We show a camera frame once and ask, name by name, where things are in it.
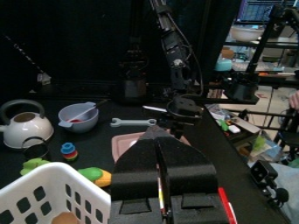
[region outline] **wrench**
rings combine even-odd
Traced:
[[[113,123],[110,124],[110,126],[113,128],[119,127],[119,126],[154,126],[157,124],[157,120],[155,119],[150,119],[150,120],[122,120],[119,118],[113,118]]]

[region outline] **shelf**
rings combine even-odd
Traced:
[[[258,47],[258,43],[258,41],[241,42],[237,40],[231,40],[225,42],[225,46]],[[298,49],[297,38],[270,38],[266,43],[266,48]]]

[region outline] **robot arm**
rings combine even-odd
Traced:
[[[182,35],[171,17],[171,9],[163,0],[150,0],[158,16],[163,51],[173,70],[173,88],[183,91],[190,85],[190,62]]]

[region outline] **spoon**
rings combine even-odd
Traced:
[[[97,105],[91,108],[89,108],[87,110],[85,110],[81,114],[75,115],[69,122],[71,123],[74,120],[79,119],[83,115],[86,115],[93,109],[98,108],[102,104],[105,104],[109,100],[103,100],[99,103],[97,103]]]

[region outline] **toy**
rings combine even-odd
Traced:
[[[111,184],[111,173],[99,169],[98,167],[90,167],[79,169],[79,173],[95,183],[97,186],[105,187]]]
[[[74,161],[79,156],[79,152],[77,151],[75,145],[73,143],[66,143],[62,146],[61,153],[67,161]]]

